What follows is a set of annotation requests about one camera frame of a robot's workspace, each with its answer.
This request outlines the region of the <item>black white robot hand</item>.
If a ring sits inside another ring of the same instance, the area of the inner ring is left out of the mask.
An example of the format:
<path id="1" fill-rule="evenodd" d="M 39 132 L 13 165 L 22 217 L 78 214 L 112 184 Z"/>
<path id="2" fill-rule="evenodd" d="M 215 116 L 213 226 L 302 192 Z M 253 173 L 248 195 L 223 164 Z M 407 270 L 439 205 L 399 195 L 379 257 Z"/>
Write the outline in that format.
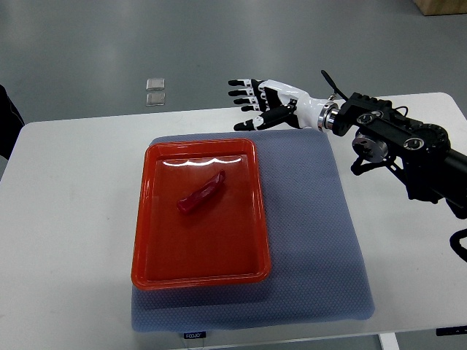
<path id="1" fill-rule="evenodd" d="M 243 112 L 256 111 L 258 116 L 236 124 L 235 131 L 262 131 L 280 124 L 292 128 L 331 129 L 338 105 L 331 99 L 317 99 L 307 92 L 282 82 L 256 79 L 233 79 L 235 89 L 229 96 Z"/>

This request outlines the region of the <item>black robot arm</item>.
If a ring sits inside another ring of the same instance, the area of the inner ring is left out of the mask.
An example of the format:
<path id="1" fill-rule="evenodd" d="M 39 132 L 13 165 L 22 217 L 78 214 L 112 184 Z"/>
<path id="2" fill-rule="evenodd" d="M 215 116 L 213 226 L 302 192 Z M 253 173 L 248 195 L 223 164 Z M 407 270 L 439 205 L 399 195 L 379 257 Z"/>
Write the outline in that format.
<path id="1" fill-rule="evenodd" d="M 334 95 L 344 99 L 340 108 L 325 114 L 323 127 L 337 136 L 357 127 L 354 175 L 385 167 L 404 184 L 409 199 L 444 199 L 457 218 L 465 219 L 466 156 L 451 147 L 448 132 L 409 118 L 406 106 L 359 93 L 346 96 L 326 71 L 321 73 Z"/>

